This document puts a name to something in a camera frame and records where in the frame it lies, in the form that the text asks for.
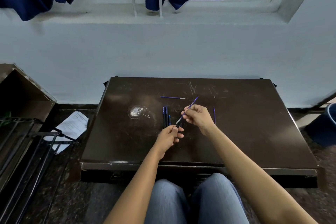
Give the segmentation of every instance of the forearm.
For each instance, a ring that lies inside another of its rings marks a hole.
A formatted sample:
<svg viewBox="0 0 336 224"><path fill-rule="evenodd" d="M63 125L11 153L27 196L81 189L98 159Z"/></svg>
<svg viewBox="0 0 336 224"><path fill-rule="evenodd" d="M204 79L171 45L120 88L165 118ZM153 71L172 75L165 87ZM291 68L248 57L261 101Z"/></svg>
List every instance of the forearm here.
<svg viewBox="0 0 336 224"><path fill-rule="evenodd" d="M151 197L159 157L151 149L128 184L104 224L143 223Z"/></svg>
<svg viewBox="0 0 336 224"><path fill-rule="evenodd" d="M218 154L262 223L310 224L308 213L216 126L207 132Z"/></svg>

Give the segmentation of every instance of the table top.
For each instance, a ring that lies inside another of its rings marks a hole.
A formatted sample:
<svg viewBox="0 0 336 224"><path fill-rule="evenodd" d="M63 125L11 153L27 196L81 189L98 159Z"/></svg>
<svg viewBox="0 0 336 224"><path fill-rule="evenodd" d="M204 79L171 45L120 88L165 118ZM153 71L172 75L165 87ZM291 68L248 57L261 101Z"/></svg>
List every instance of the table top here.
<svg viewBox="0 0 336 224"><path fill-rule="evenodd" d="M160 96L185 97L167 99ZM112 77L107 84L81 162L140 164L163 128L199 96L216 125L262 168L316 169L317 162L270 80ZM223 167L211 142L183 123L184 138L162 165Z"/></svg>

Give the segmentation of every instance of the green object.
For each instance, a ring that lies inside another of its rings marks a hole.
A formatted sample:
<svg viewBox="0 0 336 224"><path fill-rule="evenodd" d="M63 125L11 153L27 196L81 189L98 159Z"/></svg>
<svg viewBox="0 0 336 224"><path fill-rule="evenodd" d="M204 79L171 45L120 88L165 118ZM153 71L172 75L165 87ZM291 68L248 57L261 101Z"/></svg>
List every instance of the green object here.
<svg viewBox="0 0 336 224"><path fill-rule="evenodd" d="M5 117L11 117L11 116L12 116L11 111L7 111L7 112L5 113ZM2 124L0 124L0 127L6 126L6 125L8 125L9 123L10 123L9 121L5 121L5 122L3 122Z"/></svg>

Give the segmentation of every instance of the person's left hand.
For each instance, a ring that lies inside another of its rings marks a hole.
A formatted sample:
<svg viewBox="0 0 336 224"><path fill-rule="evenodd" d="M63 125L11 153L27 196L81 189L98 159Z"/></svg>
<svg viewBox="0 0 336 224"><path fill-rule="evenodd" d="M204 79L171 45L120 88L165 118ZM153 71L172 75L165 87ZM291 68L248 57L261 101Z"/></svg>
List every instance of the person's left hand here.
<svg viewBox="0 0 336 224"><path fill-rule="evenodd" d="M183 128L177 128L176 125L170 125L162 129L161 133L157 136L156 142L153 145L153 150L158 154L159 159L162 159L168 150L174 143L179 142L179 138L183 138L184 135L178 133L178 131L184 131Z"/></svg>

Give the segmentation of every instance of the person's right hand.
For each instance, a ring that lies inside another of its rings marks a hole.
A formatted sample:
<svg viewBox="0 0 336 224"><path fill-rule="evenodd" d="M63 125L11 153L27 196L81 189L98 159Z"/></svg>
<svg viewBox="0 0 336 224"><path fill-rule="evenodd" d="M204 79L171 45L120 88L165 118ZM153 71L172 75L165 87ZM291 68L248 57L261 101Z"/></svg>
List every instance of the person's right hand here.
<svg viewBox="0 0 336 224"><path fill-rule="evenodd" d="M192 105L190 109L189 106L184 108L183 119L185 119L188 123L194 124L198 126L202 134L206 136L207 130L215 124L212 121L212 118L208 112L208 109L201 105Z"/></svg>

